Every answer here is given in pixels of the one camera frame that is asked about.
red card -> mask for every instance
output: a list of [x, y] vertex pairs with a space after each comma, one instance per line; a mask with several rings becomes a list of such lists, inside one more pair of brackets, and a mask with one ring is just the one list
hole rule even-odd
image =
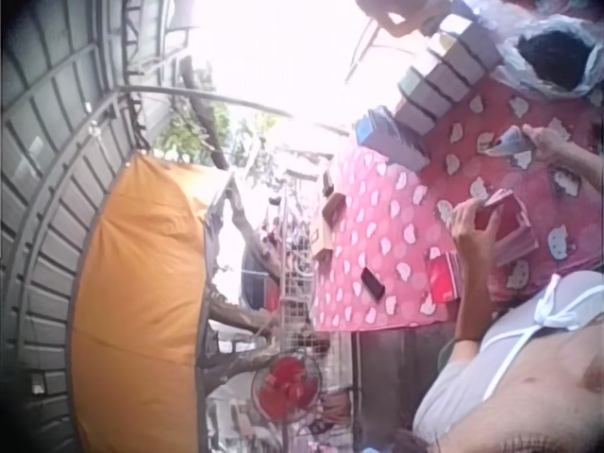
[[426, 267], [432, 302], [445, 304], [461, 296], [461, 267], [457, 253], [446, 252], [430, 259]]
[[518, 214], [522, 211], [522, 206], [512, 191], [498, 191], [489, 198], [476, 213], [474, 223], [477, 229], [486, 229], [491, 215], [499, 206], [503, 206], [503, 212], [501, 212], [501, 224], [495, 236], [496, 241], [505, 238], [520, 227]]

hello kitty print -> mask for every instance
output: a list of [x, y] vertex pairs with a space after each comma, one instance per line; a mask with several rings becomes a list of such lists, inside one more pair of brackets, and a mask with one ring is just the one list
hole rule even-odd
[[[498, 189], [512, 189], [527, 206], [539, 248], [494, 269], [489, 288], [496, 302], [528, 298], [553, 273], [598, 264], [602, 210], [595, 190], [567, 169], [543, 165], [532, 151], [500, 159], [481, 154], [509, 126], [523, 123], [551, 125], [569, 140], [586, 142], [578, 120], [586, 107], [570, 101], [540, 104], [489, 79], [478, 91], [425, 137], [431, 163], [418, 175], [358, 147], [354, 137], [345, 144], [339, 164], [345, 208], [332, 226], [331, 257], [315, 267], [310, 317], [317, 330], [445, 321], [447, 306], [435, 304], [429, 295], [426, 256], [453, 250], [447, 226], [458, 203]], [[385, 287], [379, 302], [361, 282], [364, 267]]]

floor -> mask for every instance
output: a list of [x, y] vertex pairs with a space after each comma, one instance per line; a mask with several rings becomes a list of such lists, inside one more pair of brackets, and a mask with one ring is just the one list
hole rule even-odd
[[398, 428], [411, 429], [453, 329], [446, 323], [360, 334], [361, 446], [381, 448]]

playing card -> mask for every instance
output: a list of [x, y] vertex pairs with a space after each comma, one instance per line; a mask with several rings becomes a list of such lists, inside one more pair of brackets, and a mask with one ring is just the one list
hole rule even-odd
[[493, 215], [493, 212], [499, 206], [503, 206], [503, 211], [501, 212], [499, 230], [495, 236], [496, 241], [500, 241], [520, 227], [518, 214], [522, 210], [520, 202], [512, 191], [497, 191], [476, 213], [476, 228], [480, 230], [486, 229], [491, 220], [491, 215]]
[[484, 230], [493, 212], [503, 206], [495, 235], [495, 265], [508, 264], [539, 247], [526, 206], [510, 190], [497, 191], [477, 212], [475, 225]]
[[445, 304], [461, 297], [461, 264], [455, 252], [445, 252], [435, 258], [425, 254], [428, 283], [432, 301]]

hair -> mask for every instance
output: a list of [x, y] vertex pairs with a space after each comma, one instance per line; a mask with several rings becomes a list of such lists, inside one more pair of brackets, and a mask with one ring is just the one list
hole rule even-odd
[[427, 453], [428, 443], [408, 429], [397, 429], [390, 436], [384, 451], [390, 453]]

